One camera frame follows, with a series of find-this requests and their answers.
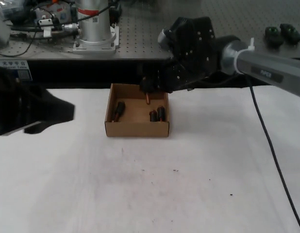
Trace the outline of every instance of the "copper battery terminal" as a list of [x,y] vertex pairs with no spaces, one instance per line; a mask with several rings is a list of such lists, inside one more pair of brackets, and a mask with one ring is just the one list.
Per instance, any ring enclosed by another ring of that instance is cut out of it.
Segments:
[[143,77],[140,82],[139,87],[140,87],[140,90],[145,94],[146,103],[149,105],[151,103],[150,93],[153,93],[156,91],[154,79]]
[[118,122],[120,116],[123,115],[124,110],[125,110],[125,102],[117,103],[117,108],[115,110],[115,115],[114,115],[114,119],[112,120],[112,122]]

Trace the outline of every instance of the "metal cylinder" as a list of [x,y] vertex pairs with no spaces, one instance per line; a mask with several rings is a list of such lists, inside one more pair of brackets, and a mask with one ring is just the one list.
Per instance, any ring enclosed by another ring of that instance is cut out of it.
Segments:
[[[78,19],[97,14],[108,6],[108,0],[76,0]],[[81,29],[80,40],[85,44],[93,44],[110,40],[113,35],[110,29],[109,11],[99,16],[79,22]]]
[[244,51],[237,58],[237,68],[244,74],[300,97],[300,61],[298,60]]
[[76,23],[63,24],[62,29],[66,32],[73,32],[78,30],[78,25]]

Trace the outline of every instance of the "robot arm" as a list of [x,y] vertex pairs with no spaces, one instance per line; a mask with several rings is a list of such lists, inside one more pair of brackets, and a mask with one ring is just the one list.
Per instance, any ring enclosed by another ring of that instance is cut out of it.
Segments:
[[300,61],[244,50],[241,41],[229,43],[222,52],[221,71],[247,74],[300,97]]
[[141,83],[148,93],[153,87],[171,93],[221,71],[228,75],[246,74],[300,96],[300,61],[261,54],[236,36],[215,38],[208,17],[178,18],[158,37],[162,48],[174,57],[165,62],[157,79]]

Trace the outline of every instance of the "label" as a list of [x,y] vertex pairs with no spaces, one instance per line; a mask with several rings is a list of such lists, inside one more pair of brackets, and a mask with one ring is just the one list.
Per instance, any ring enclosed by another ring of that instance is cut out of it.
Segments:
[[33,80],[26,60],[0,60],[0,67],[12,71],[12,75],[22,81]]
[[[89,17],[89,16],[95,15],[97,13],[98,13],[98,11],[88,11],[88,10],[78,9],[78,19]],[[99,20],[98,20],[98,16],[94,16],[92,18],[85,19],[84,21],[90,22],[90,23],[98,23]]]
[[265,69],[260,69],[258,67],[251,67],[251,72],[254,74],[258,74],[270,80],[273,80],[277,83],[281,83],[284,79],[284,76],[278,73],[274,73]]

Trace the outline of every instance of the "sticker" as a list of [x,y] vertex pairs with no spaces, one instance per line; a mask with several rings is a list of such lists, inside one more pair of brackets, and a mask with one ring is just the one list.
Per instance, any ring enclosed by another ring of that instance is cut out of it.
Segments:
[[[82,18],[85,18],[85,17],[89,17],[88,15],[85,15],[85,14],[82,14],[80,12],[78,12],[78,19],[82,19]],[[95,16],[95,17],[92,17],[92,18],[88,18],[88,19],[85,19],[84,20],[85,22],[91,22],[91,23],[98,23],[99,20],[98,20],[98,16]]]
[[22,81],[33,80],[26,60],[0,60],[0,67],[9,69],[15,78]]
[[260,69],[258,67],[251,67],[251,71],[254,74],[263,76],[265,78],[268,78],[270,80],[273,80],[277,83],[281,83],[284,79],[284,76],[269,70],[265,70],[265,69]]

